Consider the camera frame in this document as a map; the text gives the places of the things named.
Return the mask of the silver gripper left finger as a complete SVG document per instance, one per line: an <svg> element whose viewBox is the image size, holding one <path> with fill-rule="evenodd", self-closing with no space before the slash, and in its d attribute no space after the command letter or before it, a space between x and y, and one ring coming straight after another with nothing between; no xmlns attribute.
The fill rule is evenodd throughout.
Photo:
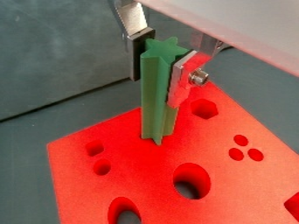
<svg viewBox="0 0 299 224"><path fill-rule="evenodd" d="M129 78L137 81L140 79L140 55L145 51L145 40L154 37L154 30L146 25L142 5L138 2L112 0L112 6L129 55Z"/></svg>

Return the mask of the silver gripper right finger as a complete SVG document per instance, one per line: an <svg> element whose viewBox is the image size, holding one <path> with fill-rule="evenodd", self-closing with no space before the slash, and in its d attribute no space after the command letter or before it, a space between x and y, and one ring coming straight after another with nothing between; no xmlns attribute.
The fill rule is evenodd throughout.
<svg viewBox="0 0 299 224"><path fill-rule="evenodd" d="M188 98L190 88L206 83L209 75L202 68L224 48L224 43L201 31L194 31L190 35L190 47L192 50L172 65L166 104L173 109Z"/></svg>

